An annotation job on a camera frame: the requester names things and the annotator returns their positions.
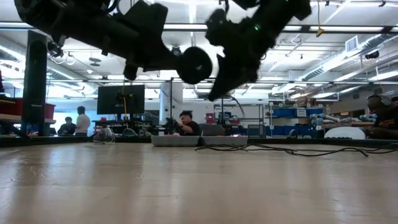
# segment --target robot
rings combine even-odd
[[[161,35],[168,9],[140,0],[128,12],[110,13],[118,9],[120,0],[14,0],[22,21],[48,33],[63,46],[72,37],[126,59],[124,76],[136,79],[137,69],[176,70],[188,84],[209,78],[212,63],[205,51],[190,47],[182,55],[174,55],[162,42]],[[296,17],[303,20],[311,14],[310,0],[233,0],[239,7],[258,7],[252,18],[239,23],[227,20],[225,9],[217,9],[206,21],[206,38],[211,45],[222,46],[217,55],[219,71],[208,95],[214,101],[245,83],[258,79],[257,71],[266,52],[287,23]]]

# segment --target person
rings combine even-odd
[[[76,136],[87,136],[88,127],[90,127],[90,119],[85,114],[86,108],[84,106],[79,106],[77,108],[77,113],[79,116],[76,120]]]
[[[398,139],[398,105],[387,97],[371,95],[368,107],[377,118],[372,127],[363,129],[365,134],[374,139]]]
[[[66,123],[61,125],[61,128],[58,130],[58,135],[74,134],[76,130],[76,125],[72,123],[72,118],[66,117],[65,122]]]
[[[192,121],[192,114],[188,111],[183,111],[180,114],[181,121],[178,122],[178,125],[181,127],[181,131],[179,134],[181,136],[199,136],[200,135],[200,127],[199,124]]]

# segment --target red box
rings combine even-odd
[[[22,116],[22,108],[24,105],[24,101],[22,98],[16,98],[15,103],[2,103],[0,107],[0,113],[2,114],[11,114]],[[46,119],[54,118],[55,105],[45,104],[45,115]]]

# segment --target hanging cable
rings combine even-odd
[[[319,4],[320,0],[317,0],[318,4],[318,31],[316,37],[319,37],[323,34],[324,30],[321,28],[321,19],[320,19],[320,14],[321,14],[321,7]]]
[[[243,115],[243,117],[245,118],[246,115],[245,115],[245,113],[244,113],[244,110],[243,110],[242,105],[239,103],[239,101],[238,101],[235,97],[233,97],[233,96],[230,96],[230,97],[231,97],[232,100],[234,100],[234,101],[238,104],[239,108],[240,108],[241,111],[242,111],[242,115]]]

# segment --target gray tray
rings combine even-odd
[[[157,147],[193,147],[199,142],[199,136],[151,136],[150,139]]]
[[[248,137],[231,136],[202,136],[203,144],[227,144],[230,146],[244,146],[248,143]]]

